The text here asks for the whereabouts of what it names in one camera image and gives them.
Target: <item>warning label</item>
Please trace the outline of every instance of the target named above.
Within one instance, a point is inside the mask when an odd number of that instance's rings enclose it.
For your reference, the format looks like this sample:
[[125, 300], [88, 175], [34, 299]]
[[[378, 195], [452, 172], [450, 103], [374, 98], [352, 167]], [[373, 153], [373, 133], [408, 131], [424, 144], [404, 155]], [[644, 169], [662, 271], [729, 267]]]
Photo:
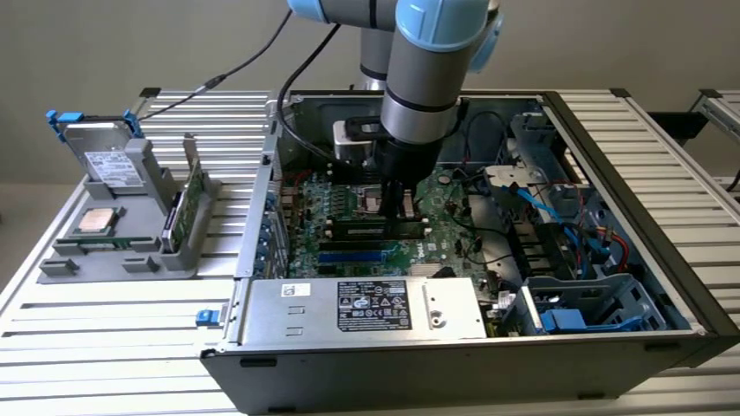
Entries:
[[405, 281], [337, 283], [336, 326], [342, 332], [412, 328]]
[[124, 152], [86, 152], [84, 156], [100, 180], [110, 188], [141, 186], [141, 178]]

